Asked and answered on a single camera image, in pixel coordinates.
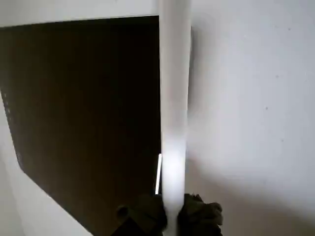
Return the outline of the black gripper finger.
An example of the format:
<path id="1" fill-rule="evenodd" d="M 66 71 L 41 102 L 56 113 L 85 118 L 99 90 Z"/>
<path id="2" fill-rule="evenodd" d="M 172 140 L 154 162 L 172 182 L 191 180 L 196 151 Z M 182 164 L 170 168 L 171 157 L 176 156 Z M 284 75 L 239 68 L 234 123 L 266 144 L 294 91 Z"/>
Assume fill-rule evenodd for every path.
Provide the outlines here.
<path id="1" fill-rule="evenodd" d="M 142 195 L 129 206 L 116 211 L 119 227 L 113 236 L 161 236 L 167 217 L 161 195 Z"/>
<path id="2" fill-rule="evenodd" d="M 222 207 L 219 203 L 205 203 L 196 194 L 184 195 L 184 205 L 178 214 L 180 236 L 222 236 Z"/>

